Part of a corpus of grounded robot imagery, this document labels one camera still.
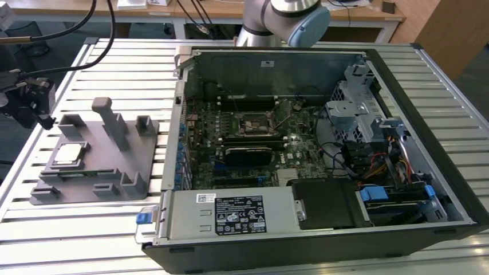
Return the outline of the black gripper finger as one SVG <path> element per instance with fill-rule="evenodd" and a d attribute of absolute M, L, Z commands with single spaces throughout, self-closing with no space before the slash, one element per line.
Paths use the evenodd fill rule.
<path fill-rule="evenodd" d="M 34 121 L 46 130 L 51 129 L 54 119 L 50 117 L 54 105 L 55 84 L 49 78 L 27 78 L 27 105 Z"/>

